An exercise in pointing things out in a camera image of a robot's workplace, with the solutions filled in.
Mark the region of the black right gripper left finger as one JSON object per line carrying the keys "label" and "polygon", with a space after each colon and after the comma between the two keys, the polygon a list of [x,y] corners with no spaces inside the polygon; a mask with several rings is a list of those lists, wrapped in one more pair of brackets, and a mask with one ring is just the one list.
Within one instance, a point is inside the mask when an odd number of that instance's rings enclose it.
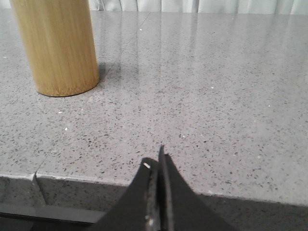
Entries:
{"label": "black right gripper left finger", "polygon": [[158,162],[143,158],[124,194],[90,230],[158,231],[157,177]]}

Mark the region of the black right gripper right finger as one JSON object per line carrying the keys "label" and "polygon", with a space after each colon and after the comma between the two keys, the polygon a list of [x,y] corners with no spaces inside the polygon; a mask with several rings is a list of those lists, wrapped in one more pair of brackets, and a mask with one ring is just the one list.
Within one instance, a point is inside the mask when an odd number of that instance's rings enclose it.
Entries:
{"label": "black right gripper right finger", "polygon": [[164,231],[235,231],[207,207],[178,172],[164,145],[158,154],[158,201]]}

